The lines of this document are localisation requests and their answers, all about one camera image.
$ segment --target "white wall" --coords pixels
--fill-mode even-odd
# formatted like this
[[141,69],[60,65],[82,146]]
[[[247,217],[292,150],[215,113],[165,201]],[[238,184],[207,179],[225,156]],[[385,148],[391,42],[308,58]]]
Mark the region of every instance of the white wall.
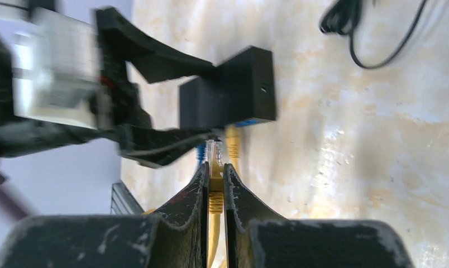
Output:
[[[89,23],[94,7],[114,6],[127,18],[132,13],[132,0],[63,2],[63,14]],[[0,21],[0,35],[13,44],[13,34],[29,27]],[[109,214],[111,184],[120,180],[120,168],[116,144],[104,139],[0,160],[0,171],[8,177],[3,187],[18,193],[39,214]],[[0,210],[0,245],[13,225]]]

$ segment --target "white marble surface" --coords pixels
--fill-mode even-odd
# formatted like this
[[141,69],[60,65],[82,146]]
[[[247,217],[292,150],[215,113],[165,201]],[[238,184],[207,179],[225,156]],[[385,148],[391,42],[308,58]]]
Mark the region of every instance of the white marble surface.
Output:
[[[244,130],[246,185],[289,218],[387,222],[416,267],[449,267],[449,0],[429,1],[399,60],[376,71],[352,62],[346,38],[320,33],[331,3],[136,0],[133,22],[215,64],[248,45],[272,50],[279,119]],[[357,34],[360,58],[389,55],[418,5],[368,6]],[[177,86],[187,79],[148,85],[132,77],[155,127],[178,126]],[[122,179],[149,209],[186,185],[194,169],[194,152],[159,170],[124,160]],[[222,243],[218,264],[225,255]]]

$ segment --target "blue port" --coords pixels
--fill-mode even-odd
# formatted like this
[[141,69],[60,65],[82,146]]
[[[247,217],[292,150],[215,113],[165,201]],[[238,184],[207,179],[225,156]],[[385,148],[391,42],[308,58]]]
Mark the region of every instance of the blue port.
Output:
[[250,119],[250,120],[246,120],[246,121],[242,121],[242,122],[236,123],[235,126],[236,127],[245,127],[245,126],[250,126],[250,125],[257,124],[257,123],[259,123],[258,120]]

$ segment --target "black cable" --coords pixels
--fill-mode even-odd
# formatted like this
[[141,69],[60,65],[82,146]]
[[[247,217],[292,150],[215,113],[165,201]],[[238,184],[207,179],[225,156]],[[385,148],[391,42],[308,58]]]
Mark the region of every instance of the black cable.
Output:
[[362,14],[362,2],[363,0],[338,0],[322,17],[320,22],[320,30],[324,34],[339,34],[342,36],[348,36],[350,38],[350,54],[353,61],[359,67],[363,69],[378,69],[388,65],[392,60],[399,55],[402,49],[405,47],[410,37],[412,36],[423,9],[427,3],[427,0],[422,0],[415,14],[412,24],[405,34],[398,47],[389,55],[385,60],[376,65],[368,66],[364,65],[356,56],[354,46],[354,34],[361,21]]
[[21,7],[21,6],[15,5],[15,4],[7,4],[7,3],[1,3],[1,2],[0,2],[0,6],[13,7],[13,8],[22,9],[22,10],[25,10],[25,11],[29,10],[27,7]]

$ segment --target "yellow ethernet cable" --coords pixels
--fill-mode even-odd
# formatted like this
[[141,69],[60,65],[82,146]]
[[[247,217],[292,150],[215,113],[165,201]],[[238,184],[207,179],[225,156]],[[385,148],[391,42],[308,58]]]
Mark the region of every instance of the yellow ethernet cable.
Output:
[[221,214],[223,213],[223,167],[216,160],[212,150],[210,159],[210,194],[209,194],[209,231],[208,231],[208,263],[211,268],[219,242]]
[[[229,126],[226,129],[226,147],[228,148],[228,157],[233,164],[236,173],[238,173],[238,160],[241,149],[241,135],[239,130],[235,126]],[[228,261],[226,259],[220,264],[219,268],[228,267]]]
[[[241,149],[241,136],[235,126],[230,126],[226,129],[226,147],[228,149],[228,157],[233,164],[236,172],[238,172],[238,160]],[[209,232],[208,232],[208,263],[207,268],[211,268],[219,242],[219,229],[221,225],[221,214],[223,213],[223,167],[219,165],[216,156],[213,155],[209,162],[210,164],[210,194],[209,194]],[[143,214],[153,212],[153,209],[148,210]],[[223,260],[219,268],[227,267],[227,260]]]

